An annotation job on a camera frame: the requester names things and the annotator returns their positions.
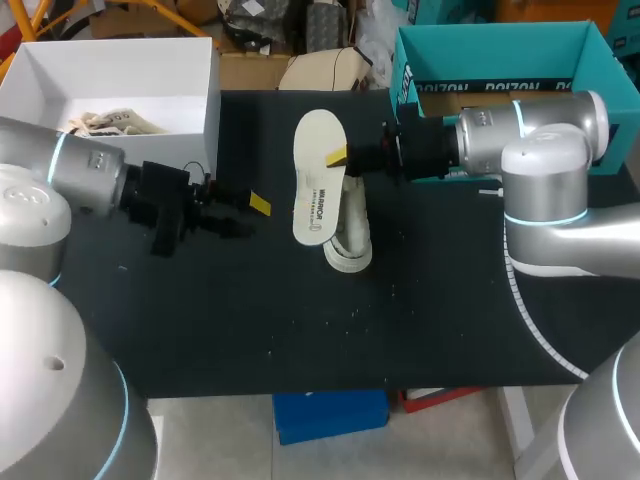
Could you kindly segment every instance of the teal cardboard box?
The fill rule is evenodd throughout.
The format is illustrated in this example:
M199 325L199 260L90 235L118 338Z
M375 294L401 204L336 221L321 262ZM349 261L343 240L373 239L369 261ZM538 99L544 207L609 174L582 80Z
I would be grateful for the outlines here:
M591 22L402 27L392 107L418 92L597 92L607 105L609 148L594 174L618 172L640 128L640 94ZM457 117L445 117L445 123Z
M640 52L640 0L620 0L607 42L618 57Z

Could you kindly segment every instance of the shoe insole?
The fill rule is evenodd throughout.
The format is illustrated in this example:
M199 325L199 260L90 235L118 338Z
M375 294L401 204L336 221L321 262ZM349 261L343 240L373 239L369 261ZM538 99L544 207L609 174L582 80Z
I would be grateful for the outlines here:
M327 168L346 156L347 136L328 110L312 110L296 128L293 161L297 175L293 235L303 245L322 245L336 232L346 167Z

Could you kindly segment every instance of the cable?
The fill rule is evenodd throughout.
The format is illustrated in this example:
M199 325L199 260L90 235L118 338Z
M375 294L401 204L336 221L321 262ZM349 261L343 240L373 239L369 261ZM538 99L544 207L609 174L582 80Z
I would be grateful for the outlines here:
M296 60L298 59L300 55L296 55L295 57L293 57L293 61L287 65L287 68L285 69L284 73L287 73L287 71L291 68L291 65L293 65L294 63L296 63Z
M340 54L346 49L345 48L341 48L340 51L338 52L338 54L336 55L336 61L333 63L333 85L331 86L331 91L335 92L336 91L336 67L338 66L338 57L340 56Z
M204 180L204 179L207 177L207 174L205 173L205 171L204 171L204 167L202 166L202 164L201 164L200 162L196 162L195 160L193 160L193 161L191 161L191 162L187 162L187 163L185 164L185 166L184 166L184 167L182 167L182 169L183 169L183 170L186 170L186 169L187 169L187 167L188 167L189 165L194 165L194 164L195 164L195 165L198 165L198 166L200 167L200 171L202 172L202 179Z
M584 380L589 374L580 368L576 367L574 364L569 362L566 358L564 358L558 351L551 346L551 344L547 341L546 338L540 333L538 327L536 327L535 323L533 323L533 319L529 315L527 311L527 307L524 305L524 300L522 299L522 295L520 294L520 289L518 288L518 282L516 281L516 275L514 272L513 265L511 264L511 257L509 256L509 249L507 248L507 226L506 223L503 224L503 242L504 242L504 266L507 271L507 279L509 280L509 286L511 287L511 294L513 295L513 300L516 302L516 307L518 307L518 311L520 312L520 316L524 320L524 323L527 325L527 328L536 339L538 344L544 348L544 350L565 370L573 373L578 378Z

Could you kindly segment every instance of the white cardboard box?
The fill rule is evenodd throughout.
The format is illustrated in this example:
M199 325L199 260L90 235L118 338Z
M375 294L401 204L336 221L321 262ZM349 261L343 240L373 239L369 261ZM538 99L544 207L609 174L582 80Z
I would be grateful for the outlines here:
M23 43L0 86L0 116L56 130L120 108L171 132L94 137L124 149L127 163L197 161L215 174L219 59L210 38Z

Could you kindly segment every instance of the blue box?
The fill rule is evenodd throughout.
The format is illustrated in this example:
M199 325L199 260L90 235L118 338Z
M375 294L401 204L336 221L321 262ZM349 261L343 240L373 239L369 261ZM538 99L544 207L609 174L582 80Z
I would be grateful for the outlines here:
M626 161L640 128L640 95L595 24L425 25L398 31L389 90L394 111L398 104L420 104L418 92L513 90L597 92L607 105L611 134L607 153L590 171L615 174Z
M618 57L640 52L640 0L620 0L609 26L607 43Z
M273 414L280 444L383 427L389 403L382 390L277 394Z

